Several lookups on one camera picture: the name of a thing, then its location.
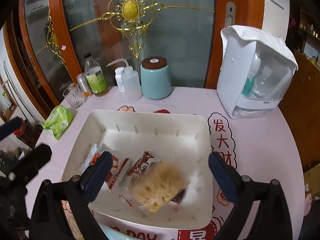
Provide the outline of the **white squeeze bottle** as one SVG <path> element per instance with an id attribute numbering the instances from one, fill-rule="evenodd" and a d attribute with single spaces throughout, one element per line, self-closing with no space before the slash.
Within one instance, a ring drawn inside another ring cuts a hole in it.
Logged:
<path id="1" fill-rule="evenodd" d="M 120 62 L 123 62 L 125 64 L 124 74 L 122 75 L 122 81 L 125 88 L 125 95 L 127 97 L 127 100 L 137 101 L 142 97 L 139 75 L 138 72 L 135 71 L 133 67 L 129 65 L 128 61 L 124 58 L 116 59 L 107 64 L 106 67 L 108 68 Z"/>

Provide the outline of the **teal ceramic canister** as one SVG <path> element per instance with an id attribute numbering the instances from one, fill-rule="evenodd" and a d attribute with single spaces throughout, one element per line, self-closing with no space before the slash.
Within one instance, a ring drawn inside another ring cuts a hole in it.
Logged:
<path id="1" fill-rule="evenodd" d="M 171 93 L 171 76 L 167 59 L 162 56 L 147 57 L 142 61 L 140 77 L 143 95 L 151 100 L 161 100 Z"/>

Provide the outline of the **silver orange can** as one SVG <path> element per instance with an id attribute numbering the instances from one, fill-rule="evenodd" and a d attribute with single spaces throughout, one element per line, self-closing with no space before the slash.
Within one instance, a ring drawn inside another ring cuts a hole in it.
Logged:
<path id="1" fill-rule="evenodd" d="M 90 97 L 93 92 L 88 84 L 85 73 L 81 73 L 77 76 L 78 86 L 85 97 Z"/>

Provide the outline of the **red nut snack packet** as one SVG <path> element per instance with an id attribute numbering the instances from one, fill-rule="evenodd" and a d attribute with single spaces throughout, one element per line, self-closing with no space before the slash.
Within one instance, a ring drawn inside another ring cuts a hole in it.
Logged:
<path id="1" fill-rule="evenodd" d="M 147 170 L 149 170 L 153 164 L 160 163 L 154 154 L 149 151 L 145 151 L 143 155 L 136 161 L 136 163 L 127 171 L 127 175 L 130 178 L 142 176 Z"/>

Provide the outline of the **small white pill bottle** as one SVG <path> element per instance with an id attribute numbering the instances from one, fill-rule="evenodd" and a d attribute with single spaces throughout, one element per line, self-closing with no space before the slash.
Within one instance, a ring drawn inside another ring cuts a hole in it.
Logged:
<path id="1" fill-rule="evenodd" d="M 124 67 L 118 67 L 114 71 L 115 71 L 115 79 L 116 79 L 119 91 L 121 93 L 125 93 L 125 88 L 122 81 L 122 75 L 124 74 Z"/>

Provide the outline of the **green label glass bottle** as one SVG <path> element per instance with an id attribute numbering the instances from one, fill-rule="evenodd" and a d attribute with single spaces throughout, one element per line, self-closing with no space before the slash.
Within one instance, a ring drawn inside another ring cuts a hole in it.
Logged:
<path id="1" fill-rule="evenodd" d="M 91 53 L 85 54 L 85 76 L 87 82 L 96 96 L 103 96 L 108 92 L 103 69 L 98 61 L 93 59 Z"/>

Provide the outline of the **white plastic storage bin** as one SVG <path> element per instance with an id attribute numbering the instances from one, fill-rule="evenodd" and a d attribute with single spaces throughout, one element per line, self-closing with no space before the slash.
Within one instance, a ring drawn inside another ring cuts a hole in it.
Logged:
<path id="1" fill-rule="evenodd" d="M 80 130 L 62 180 L 84 172 L 104 151 L 113 155 L 113 167 L 89 205 L 94 211 L 165 229 L 209 223 L 213 177 L 203 117 L 95 110 Z"/>

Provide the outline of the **white toothbrush sterilizer box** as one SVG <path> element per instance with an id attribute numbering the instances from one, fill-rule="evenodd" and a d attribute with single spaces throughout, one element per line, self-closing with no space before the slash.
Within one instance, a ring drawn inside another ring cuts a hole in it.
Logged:
<path id="1" fill-rule="evenodd" d="M 284 40 L 258 28 L 231 25 L 221 30 L 219 99 L 232 119 L 271 113 L 283 99 L 297 61 Z"/>

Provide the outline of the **light blue snack bag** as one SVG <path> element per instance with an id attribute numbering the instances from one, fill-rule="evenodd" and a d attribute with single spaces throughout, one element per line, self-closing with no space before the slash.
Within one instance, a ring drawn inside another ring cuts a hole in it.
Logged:
<path id="1" fill-rule="evenodd" d="M 101 226 L 102 231 L 109 240 L 135 240 L 136 238 L 125 235 L 109 226 Z"/>

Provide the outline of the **red silver snack packet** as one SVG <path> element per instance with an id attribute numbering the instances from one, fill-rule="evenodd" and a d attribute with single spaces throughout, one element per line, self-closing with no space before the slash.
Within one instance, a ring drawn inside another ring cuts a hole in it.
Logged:
<path id="1" fill-rule="evenodd" d="M 86 154 L 84 162 L 81 164 L 79 171 L 83 173 L 86 168 L 94 165 L 104 151 L 107 151 L 106 146 L 98 146 L 95 143 L 91 144 L 91 148 Z M 113 190 L 118 187 L 119 183 L 123 180 L 125 174 L 132 164 L 132 160 L 128 157 L 125 157 L 120 152 L 111 152 L 111 154 L 113 164 L 110 172 L 105 179 L 105 184 L 107 185 L 109 190 Z"/>

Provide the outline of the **green tissue pack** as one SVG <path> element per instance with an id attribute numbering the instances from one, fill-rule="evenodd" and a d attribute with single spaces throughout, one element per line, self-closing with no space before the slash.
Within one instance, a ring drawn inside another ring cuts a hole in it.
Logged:
<path id="1" fill-rule="evenodd" d="M 42 128 L 48 130 L 56 140 L 59 140 L 71 125 L 74 114 L 63 105 L 57 105 L 42 124 Z"/>

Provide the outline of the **clear drinking glass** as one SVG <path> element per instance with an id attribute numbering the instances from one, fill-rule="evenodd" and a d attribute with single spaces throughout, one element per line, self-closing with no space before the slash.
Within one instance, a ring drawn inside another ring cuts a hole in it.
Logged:
<path id="1" fill-rule="evenodd" d="M 73 109 L 78 109 L 85 103 L 85 97 L 76 83 L 69 84 L 62 94 Z"/>

